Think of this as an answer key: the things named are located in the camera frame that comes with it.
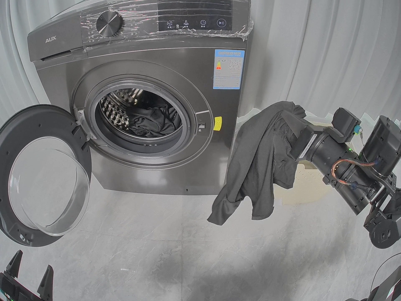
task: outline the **front-load washing machine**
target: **front-load washing machine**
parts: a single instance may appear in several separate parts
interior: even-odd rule
[[[91,173],[105,189],[217,194],[249,13],[250,0],[85,0],[33,30],[30,60],[52,105],[0,130],[3,232],[29,246],[60,238],[85,211]],[[47,208],[35,198],[45,192]]]

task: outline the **white curtain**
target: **white curtain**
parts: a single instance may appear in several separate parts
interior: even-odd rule
[[[27,34],[81,0],[0,0],[0,123],[48,102]],[[325,117],[401,119],[400,0],[252,0],[255,22],[239,116],[290,100]]]

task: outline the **yellow sticker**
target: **yellow sticker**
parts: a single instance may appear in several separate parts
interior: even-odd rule
[[[221,129],[221,122],[222,122],[222,117],[215,117],[214,118],[214,128],[213,130],[220,130]]]

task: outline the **energy label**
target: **energy label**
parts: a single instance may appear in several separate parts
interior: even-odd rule
[[[244,65],[244,50],[214,51],[213,89],[239,89]]]

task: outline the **open door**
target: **open door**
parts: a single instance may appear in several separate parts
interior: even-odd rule
[[[45,246],[81,220],[89,199],[87,136],[62,108],[36,105],[0,129],[0,229],[26,246]]]

